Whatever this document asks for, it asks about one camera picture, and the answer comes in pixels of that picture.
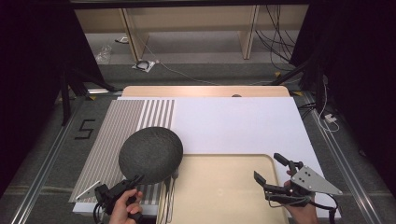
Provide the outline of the black metal stand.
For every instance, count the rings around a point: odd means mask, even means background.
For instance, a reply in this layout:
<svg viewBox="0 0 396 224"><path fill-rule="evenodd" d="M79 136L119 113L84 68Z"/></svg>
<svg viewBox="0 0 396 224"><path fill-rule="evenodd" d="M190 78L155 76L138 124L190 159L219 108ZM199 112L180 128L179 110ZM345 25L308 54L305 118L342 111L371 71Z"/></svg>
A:
<svg viewBox="0 0 396 224"><path fill-rule="evenodd" d="M64 113L62 123L63 126L65 126L71 118L69 88L71 88L76 96L87 96L89 91L85 86L85 82L91 82L110 92L122 91L122 89L111 86L105 83L103 80L89 76L78 68L65 68L63 73L60 75L61 96Z"/></svg>
<svg viewBox="0 0 396 224"><path fill-rule="evenodd" d="M272 81L270 86L278 86L300 73L303 73L303 77L300 81L300 88L302 90L307 90L312 85L315 85L315 109L318 113L322 112L325 108L324 100L326 99L326 88L323 83L323 71L320 68L318 58L312 56L307 61L289 71L285 76Z"/></svg>

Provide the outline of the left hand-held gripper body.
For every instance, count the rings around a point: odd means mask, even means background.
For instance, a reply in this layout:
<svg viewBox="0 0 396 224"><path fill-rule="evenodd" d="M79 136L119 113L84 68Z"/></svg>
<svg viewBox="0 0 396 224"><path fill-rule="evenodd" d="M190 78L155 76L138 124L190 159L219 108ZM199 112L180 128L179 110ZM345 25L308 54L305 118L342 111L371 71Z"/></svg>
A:
<svg viewBox="0 0 396 224"><path fill-rule="evenodd" d="M95 184L80 193L76 200L78 201L95 197L97 203L93 208L93 219L96 224L103 224L101 215L103 213L111 215L117 199L125 191L126 189L121 184L121 182L110 189L106 184L102 184L100 181L97 181Z"/></svg>

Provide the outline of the aluminium floor rail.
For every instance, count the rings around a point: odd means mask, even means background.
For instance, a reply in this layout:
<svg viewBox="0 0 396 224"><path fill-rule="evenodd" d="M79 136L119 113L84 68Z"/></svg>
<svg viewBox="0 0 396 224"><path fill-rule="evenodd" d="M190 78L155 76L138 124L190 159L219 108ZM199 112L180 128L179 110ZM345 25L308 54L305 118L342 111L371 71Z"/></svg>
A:
<svg viewBox="0 0 396 224"><path fill-rule="evenodd" d="M40 191L45 185L48 176L50 174L50 170L52 169L54 163L56 162L58 155L62 146L64 145L64 139L68 135L70 131L70 127L74 122L74 118L81 108L81 105L84 102L84 97L77 97L72 103L72 110L69 117L66 119L64 124L60 127L57 132L56 138L53 141L52 145L49 148L49 152L41 162L40 169L38 170L33 183L30 187L25 191L24 197L16 210L15 215L13 216L10 224L25 224L26 220L30 216L35 203L39 197Z"/></svg>
<svg viewBox="0 0 396 224"><path fill-rule="evenodd" d="M324 109L320 109L318 112L313 113L313 118L318 125L321 134L326 141L330 153L337 166L339 167L342 177L346 181L349 192L354 198L356 205L359 207L361 214L367 224L383 224L379 213L375 209L375 205L369 197L369 194L364 189L363 185L359 181L357 175L352 169L352 166L347 161L345 153L342 151L340 145L335 139L334 134L340 133L339 121L333 121L329 123L324 118Z"/></svg>

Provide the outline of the person's left hand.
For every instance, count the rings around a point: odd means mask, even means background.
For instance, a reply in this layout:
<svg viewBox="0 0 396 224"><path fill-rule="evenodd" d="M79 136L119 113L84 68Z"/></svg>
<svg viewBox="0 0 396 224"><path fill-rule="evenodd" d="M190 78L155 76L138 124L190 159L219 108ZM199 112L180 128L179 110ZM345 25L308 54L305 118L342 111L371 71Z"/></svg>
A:
<svg viewBox="0 0 396 224"><path fill-rule="evenodd" d="M135 202L127 204L127 201L132 197L135 197ZM137 189L126 190L117 199L108 224L137 224L133 219L129 218L128 215L143 211L140 205L142 198L143 193L141 191Z"/></svg>

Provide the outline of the person's right hand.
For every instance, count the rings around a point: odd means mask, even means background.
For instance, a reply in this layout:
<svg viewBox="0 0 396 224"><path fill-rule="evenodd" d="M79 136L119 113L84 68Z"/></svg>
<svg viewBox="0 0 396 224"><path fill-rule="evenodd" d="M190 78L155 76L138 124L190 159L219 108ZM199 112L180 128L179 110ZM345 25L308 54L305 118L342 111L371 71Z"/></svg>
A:
<svg viewBox="0 0 396 224"><path fill-rule="evenodd" d="M319 224L316 207L308 204L305 207L285 205L296 224Z"/></svg>

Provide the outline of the clear plastic bag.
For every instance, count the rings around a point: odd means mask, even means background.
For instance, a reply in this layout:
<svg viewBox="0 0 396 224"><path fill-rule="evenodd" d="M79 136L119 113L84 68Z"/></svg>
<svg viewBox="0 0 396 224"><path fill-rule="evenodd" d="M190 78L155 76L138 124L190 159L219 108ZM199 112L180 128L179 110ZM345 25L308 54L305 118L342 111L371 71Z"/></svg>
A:
<svg viewBox="0 0 396 224"><path fill-rule="evenodd" d="M95 60L98 64L109 64L111 59L112 48L109 45L101 47L100 51L95 55Z"/></svg>

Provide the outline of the beige desk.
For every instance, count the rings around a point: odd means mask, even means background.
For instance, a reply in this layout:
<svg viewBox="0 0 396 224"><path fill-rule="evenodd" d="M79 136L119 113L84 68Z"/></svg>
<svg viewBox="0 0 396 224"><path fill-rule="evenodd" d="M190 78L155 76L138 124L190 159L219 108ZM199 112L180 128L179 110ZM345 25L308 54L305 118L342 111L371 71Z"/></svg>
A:
<svg viewBox="0 0 396 224"><path fill-rule="evenodd" d="M143 7L78 9L78 21L86 34L121 33L130 38L133 59L143 56L144 45L153 32L236 31L242 57L247 60L253 34L271 30L269 6L235 7Z"/></svg>

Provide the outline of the striped woven placemat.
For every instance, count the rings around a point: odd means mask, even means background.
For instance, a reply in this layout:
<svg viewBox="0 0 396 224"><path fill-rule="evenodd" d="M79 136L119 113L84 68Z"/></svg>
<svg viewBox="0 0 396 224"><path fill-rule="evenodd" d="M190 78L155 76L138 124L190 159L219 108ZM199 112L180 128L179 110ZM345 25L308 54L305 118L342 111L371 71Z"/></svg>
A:
<svg viewBox="0 0 396 224"><path fill-rule="evenodd" d="M79 199L78 196L97 182L113 187L123 178L119 167L119 153L122 145L136 131L159 126L171 128L174 100L159 98L137 98L114 100L85 162L70 201L78 211L93 208L94 196Z"/></svg>

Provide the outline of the black textured plate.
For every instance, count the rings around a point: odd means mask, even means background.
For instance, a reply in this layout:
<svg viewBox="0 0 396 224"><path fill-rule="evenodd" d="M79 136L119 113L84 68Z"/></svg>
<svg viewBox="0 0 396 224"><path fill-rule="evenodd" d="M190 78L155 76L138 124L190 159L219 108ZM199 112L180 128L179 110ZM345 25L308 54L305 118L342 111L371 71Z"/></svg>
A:
<svg viewBox="0 0 396 224"><path fill-rule="evenodd" d="M174 132L164 127L148 127L124 142L119 167L127 179L142 175L141 184L156 184L171 176L182 158L183 145Z"/></svg>

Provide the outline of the silver fork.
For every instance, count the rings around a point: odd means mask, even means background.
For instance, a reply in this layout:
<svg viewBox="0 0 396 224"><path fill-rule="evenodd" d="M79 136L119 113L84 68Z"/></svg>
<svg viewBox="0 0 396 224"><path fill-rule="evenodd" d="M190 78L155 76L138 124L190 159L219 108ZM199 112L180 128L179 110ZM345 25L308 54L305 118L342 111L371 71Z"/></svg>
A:
<svg viewBox="0 0 396 224"><path fill-rule="evenodd" d="M174 189L175 188L172 183L166 185L165 201L163 205L161 224L170 224L172 222Z"/></svg>

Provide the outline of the white board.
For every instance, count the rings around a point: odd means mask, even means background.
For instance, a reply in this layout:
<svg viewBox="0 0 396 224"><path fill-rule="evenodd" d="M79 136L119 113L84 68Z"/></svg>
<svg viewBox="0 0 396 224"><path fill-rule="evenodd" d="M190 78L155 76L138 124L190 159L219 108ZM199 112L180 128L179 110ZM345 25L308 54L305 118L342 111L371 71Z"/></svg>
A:
<svg viewBox="0 0 396 224"><path fill-rule="evenodd" d="M171 128L186 154L279 153L322 169L291 97L121 97L174 100ZM93 208L73 211L88 216Z"/></svg>

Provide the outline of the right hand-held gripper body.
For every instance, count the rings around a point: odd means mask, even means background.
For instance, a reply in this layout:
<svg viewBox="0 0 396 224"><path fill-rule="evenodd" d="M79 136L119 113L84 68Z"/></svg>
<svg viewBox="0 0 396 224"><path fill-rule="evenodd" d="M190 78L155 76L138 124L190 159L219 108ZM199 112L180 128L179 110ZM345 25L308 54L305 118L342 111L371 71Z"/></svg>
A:
<svg viewBox="0 0 396 224"><path fill-rule="evenodd" d="M306 165L301 168L289 168L289 171L290 184L288 186L264 184L264 196L270 203L276 202L295 207L304 207L310 203L316 207L325 208L325 205L312 201L314 193L329 196L343 194L343 191Z"/></svg>

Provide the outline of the beige plastic tray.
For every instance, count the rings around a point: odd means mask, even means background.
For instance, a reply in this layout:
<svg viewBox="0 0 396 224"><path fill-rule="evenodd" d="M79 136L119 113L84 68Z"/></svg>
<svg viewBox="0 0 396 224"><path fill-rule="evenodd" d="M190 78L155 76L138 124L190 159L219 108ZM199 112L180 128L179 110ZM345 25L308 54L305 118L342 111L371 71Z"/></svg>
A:
<svg viewBox="0 0 396 224"><path fill-rule="evenodd" d="M278 183L265 155L186 155L178 168L173 210L158 210L156 224L289 224L283 208L271 207L254 174Z"/></svg>

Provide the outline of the black curtain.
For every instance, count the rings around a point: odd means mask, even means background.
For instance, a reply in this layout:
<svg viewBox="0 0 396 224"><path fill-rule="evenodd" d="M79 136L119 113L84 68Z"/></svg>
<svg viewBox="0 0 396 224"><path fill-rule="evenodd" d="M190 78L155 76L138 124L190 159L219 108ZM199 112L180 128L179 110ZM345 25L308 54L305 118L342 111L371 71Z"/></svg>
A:
<svg viewBox="0 0 396 224"><path fill-rule="evenodd" d="M361 150L396 196L396 0L355 0L324 70Z"/></svg>
<svg viewBox="0 0 396 224"><path fill-rule="evenodd" d="M66 81L103 76L67 0L0 0L0 197L42 132Z"/></svg>

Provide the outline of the clear packet with black item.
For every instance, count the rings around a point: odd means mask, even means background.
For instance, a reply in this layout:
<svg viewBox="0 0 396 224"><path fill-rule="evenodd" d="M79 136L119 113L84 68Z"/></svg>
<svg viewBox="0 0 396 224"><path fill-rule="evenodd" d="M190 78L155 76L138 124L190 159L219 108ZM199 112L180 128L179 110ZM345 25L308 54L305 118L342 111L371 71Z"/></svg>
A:
<svg viewBox="0 0 396 224"><path fill-rule="evenodd" d="M155 62L141 60L141 61L138 61L135 65L133 65L132 68L135 70L139 70L139 71L148 73L154 65L155 65Z"/></svg>

